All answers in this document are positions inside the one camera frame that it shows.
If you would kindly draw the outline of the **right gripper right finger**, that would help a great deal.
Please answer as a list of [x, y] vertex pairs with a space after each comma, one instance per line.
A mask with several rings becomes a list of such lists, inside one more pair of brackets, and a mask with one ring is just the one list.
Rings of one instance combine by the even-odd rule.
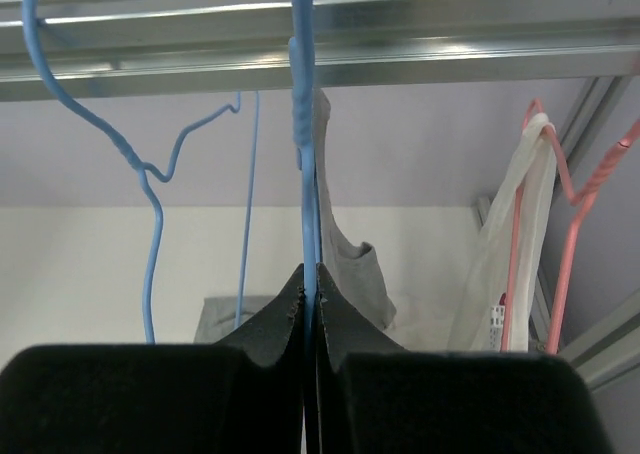
[[317, 269], [322, 453], [609, 453], [591, 395], [541, 354], [409, 351]]

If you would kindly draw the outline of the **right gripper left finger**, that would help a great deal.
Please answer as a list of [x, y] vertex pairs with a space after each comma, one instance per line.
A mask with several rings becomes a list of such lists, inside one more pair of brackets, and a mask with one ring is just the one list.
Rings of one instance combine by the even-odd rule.
[[2, 451], [298, 452], [302, 277], [216, 343], [21, 351], [1, 373]]

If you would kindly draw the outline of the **blue wire hanger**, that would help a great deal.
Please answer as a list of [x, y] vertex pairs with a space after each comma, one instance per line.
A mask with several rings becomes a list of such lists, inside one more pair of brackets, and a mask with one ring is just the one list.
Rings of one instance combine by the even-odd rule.
[[[165, 225], [165, 210], [158, 198], [155, 190], [153, 189], [150, 181], [149, 174], [151, 174], [157, 181], [162, 184], [168, 184], [173, 180], [179, 156], [181, 154], [184, 143], [189, 134], [196, 130], [205, 127], [208, 124], [213, 123], [220, 118], [223, 114], [232, 113], [239, 114], [242, 108], [242, 93], [237, 92], [235, 103], [226, 103], [219, 107], [213, 114], [210, 114], [202, 119], [199, 119], [184, 127], [178, 134], [171, 153], [168, 158], [166, 171], [163, 172], [155, 164], [147, 161], [143, 161], [136, 153], [134, 147], [129, 143], [126, 137], [113, 127], [104, 118], [98, 116], [93, 111], [85, 107], [79, 101], [77, 101], [72, 95], [70, 95], [66, 89], [59, 83], [53, 74], [47, 56], [45, 55], [44, 48], [40, 40], [40, 29], [42, 26], [48, 26], [47, 21], [41, 19], [38, 14], [38, 0], [22, 0], [21, 1], [21, 21], [22, 21], [22, 33], [27, 52], [31, 59], [32, 65], [39, 75], [49, 93], [62, 104], [66, 109], [71, 111], [74, 115], [81, 118], [100, 132], [105, 134], [109, 141], [113, 144], [116, 150], [121, 154], [127, 164], [135, 172], [139, 186], [150, 203], [150, 206], [154, 214], [154, 227], [151, 237], [151, 244], [149, 248], [148, 260], [144, 273], [142, 298], [141, 298], [141, 311], [143, 330], [145, 335], [145, 341], [147, 344], [158, 344], [156, 336], [156, 326], [153, 313], [153, 289], [156, 274], [157, 262], [160, 254], [161, 243], [164, 234]], [[247, 201], [245, 208], [245, 220], [243, 231], [243, 245], [241, 254], [241, 265], [238, 281], [238, 292], [236, 295], [236, 314], [234, 317], [234, 328], [238, 328], [242, 321], [242, 310], [244, 307], [244, 298], [247, 281], [247, 266], [248, 266], [248, 254], [249, 254], [249, 241], [251, 236], [251, 221], [254, 207], [254, 195], [255, 195], [255, 171], [257, 164], [257, 144], [259, 139], [259, 123], [261, 114], [261, 94], [259, 91], [254, 91], [254, 117], [253, 117], [253, 130], [252, 130], [252, 144], [250, 151], [249, 162], [249, 174], [248, 174], [248, 186], [247, 186]]]
[[312, 127], [315, 74], [313, 0], [291, 1], [294, 34], [289, 41], [289, 59], [293, 80], [293, 140], [302, 176], [304, 336], [306, 346], [311, 347], [317, 294], [316, 265], [321, 260], [319, 201], [315, 182], [316, 161]]

